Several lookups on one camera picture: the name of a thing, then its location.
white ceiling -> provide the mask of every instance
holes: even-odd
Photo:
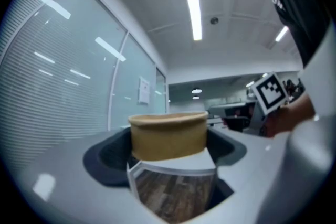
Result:
[[[200,0],[202,41],[193,41],[186,0],[123,1],[167,61],[181,51],[211,50],[236,42],[274,51],[279,59],[300,59],[289,33],[281,42],[274,41],[283,25],[271,0]],[[219,18],[217,25],[209,22],[213,16]]]

kraft paper container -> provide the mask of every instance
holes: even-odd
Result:
[[[129,117],[133,155],[161,161],[201,152],[206,146],[207,112]]]

floor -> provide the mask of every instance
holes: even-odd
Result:
[[[141,202],[173,224],[205,211],[213,176],[174,176],[145,170],[135,182]]]

black t-shirt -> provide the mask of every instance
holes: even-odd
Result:
[[[301,55],[309,62],[330,23],[322,0],[272,0],[281,22],[288,26]]]

